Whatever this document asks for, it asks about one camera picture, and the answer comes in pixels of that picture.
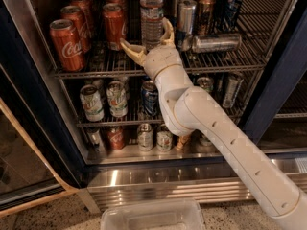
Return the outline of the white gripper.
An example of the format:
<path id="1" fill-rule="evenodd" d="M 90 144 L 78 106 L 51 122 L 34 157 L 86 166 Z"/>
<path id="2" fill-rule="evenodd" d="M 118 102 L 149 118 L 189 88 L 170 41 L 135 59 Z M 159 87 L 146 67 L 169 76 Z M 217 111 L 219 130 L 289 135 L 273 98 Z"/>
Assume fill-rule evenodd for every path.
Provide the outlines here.
<path id="1" fill-rule="evenodd" d="M 164 17 L 162 19 L 164 34 L 160 38 L 160 45 L 148 53 L 141 45 L 129 44 L 125 39 L 120 39 L 120 44 L 125 53 L 136 64 L 144 66 L 145 73 L 154 81 L 166 68 L 182 65 L 179 51 L 175 48 L 175 33 L 171 22 Z"/>

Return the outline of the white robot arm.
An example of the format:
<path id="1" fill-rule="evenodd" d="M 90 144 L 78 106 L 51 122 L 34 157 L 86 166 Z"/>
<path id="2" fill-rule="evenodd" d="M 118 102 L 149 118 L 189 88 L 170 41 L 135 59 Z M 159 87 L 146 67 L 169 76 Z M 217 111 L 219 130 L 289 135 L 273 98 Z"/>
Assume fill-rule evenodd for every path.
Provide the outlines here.
<path id="1" fill-rule="evenodd" d="M 283 230 L 307 230 L 307 195 L 239 129 L 220 105 L 188 77 L 174 44 L 174 29 L 162 20 L 164 35 L 150 51 L 120 44 L 155 84 L 167 128 L 176 136 L 195 130 L 218 149 L 262 210 Z"/>

